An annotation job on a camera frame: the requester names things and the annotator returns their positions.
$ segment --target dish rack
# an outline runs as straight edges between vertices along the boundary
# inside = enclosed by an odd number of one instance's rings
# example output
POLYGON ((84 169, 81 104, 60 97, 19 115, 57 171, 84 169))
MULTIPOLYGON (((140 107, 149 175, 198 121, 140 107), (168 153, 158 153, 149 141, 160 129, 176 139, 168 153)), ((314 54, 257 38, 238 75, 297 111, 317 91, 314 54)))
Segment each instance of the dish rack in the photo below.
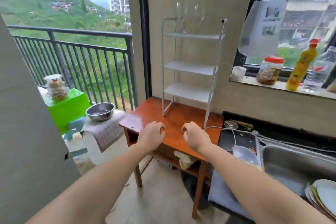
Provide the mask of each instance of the dish rack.
POLYGON ((216 85, 216 79, 217 79, 217 71, 218 71, 218 66, 220 64, 220 50, 221 50, 221 45, 223 42, 223 38, 225 35, 223 34, 224 32, 224 26, 225 22, 228 21, 228 19, 223 19, 222 20, 222 31, 221 34, 219 35, 201 35, 201 34, 189 34, 189 33, 179 33, 176 31, 177 27, 177 20, 178 18, 165 18, 162 22, 161 26, 161 58, 162 58, 162 115, 165 116, 165 112, 168 110, 168 108, 171 106, 172 103, 174 103, 175 96, 177 97, 182 97, 182 98, 187 98, 187 99, 192 99, 196 100, 199 102, 207 103, 207 108, 206 108, 206 114, 205 114, 205 119, 204 119, 204 127, 206 127, 208 118, 209 118, 209 113, 210 113, 210 102, 215 90, 215 85, 216 85), (164 33, 164 26, 166 21, 175 21, 175 32, 165 34, 164 33), (164 37, 174 37, 175 38, 175 43, 174 43, 174 60, 168 64, 164 64, 164 51, 163 51, 163 39, 164 37), (216 64, 212 66, 207 66, 207 65, 197 65, 197 64, 192 64, 189 62, 184 62, 184 61, 179 61, 176 60, 176 39, 183 39, 183 38, 188 38, 188 39, 206 39, 209 41, 218 41, 218 55, 217 55, 217 61, 216 64), (173 84, 169 85, 168 87, 165 88, 164 85, 164 69, 171 69, 174 70, 174 79, 173 79, 173 84), (175 71, 181 71, 181 72, 189 72, 189 73, 197 73, 201 74, 204 76, 212 76, 212 83, 209 88, 203 88, 199 86, 194 86, 190 84, 185 84, 185 83, 179 83, 175 82, 175 71), (164 108, 164 100, 165 100, 165 93, 166 94, 171 94, 173 95, 173 101, 169 103, 169 105, 164 108))

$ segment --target sink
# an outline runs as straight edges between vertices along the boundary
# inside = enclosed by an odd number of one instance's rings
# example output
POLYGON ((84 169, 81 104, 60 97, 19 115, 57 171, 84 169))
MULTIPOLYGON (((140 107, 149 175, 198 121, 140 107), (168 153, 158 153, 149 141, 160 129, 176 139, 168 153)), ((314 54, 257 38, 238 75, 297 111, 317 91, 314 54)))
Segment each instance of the sink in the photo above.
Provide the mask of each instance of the sink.
POLYGON ((307 183, 318 179, 336 182, 336 158, 275 140, 257 138, 256 143, 265 172, 303 198, 307 183))

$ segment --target stainless steel bowl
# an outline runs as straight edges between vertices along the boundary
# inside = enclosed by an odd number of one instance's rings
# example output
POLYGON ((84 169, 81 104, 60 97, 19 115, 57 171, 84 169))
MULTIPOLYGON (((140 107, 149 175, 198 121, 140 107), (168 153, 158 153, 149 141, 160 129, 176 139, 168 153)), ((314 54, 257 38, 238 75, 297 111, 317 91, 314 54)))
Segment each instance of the stainless steel bowl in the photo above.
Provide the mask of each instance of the stainless steel bowl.
POLYGON ((113 110, 114 104, 99 103, 86 109, 85 113, 90 117, 91 120, 99 122, 110 119, 112 117, 113 110))

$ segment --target glass jar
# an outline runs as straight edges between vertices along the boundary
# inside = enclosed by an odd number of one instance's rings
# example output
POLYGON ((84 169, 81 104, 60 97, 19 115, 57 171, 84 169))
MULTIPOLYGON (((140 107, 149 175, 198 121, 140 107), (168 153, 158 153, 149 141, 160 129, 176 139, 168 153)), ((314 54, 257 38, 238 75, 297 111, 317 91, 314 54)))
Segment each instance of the glass jar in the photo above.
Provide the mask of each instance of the glass jar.
POLYGON ((260 84, 274 85, 284 66, 282 57, 268 56, 261 63, 256 80, 260 84))

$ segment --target white cup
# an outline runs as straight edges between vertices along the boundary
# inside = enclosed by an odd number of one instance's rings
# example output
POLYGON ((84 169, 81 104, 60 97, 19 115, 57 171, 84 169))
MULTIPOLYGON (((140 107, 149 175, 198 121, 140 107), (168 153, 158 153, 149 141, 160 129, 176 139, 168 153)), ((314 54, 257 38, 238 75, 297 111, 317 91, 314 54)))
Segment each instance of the white cup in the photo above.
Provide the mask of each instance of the white cup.
POLYGON ((231 81, 234 82, 240 82, 243 80, 245 73, 246 73, 245 67, 233 67, 230 79, 231 81))

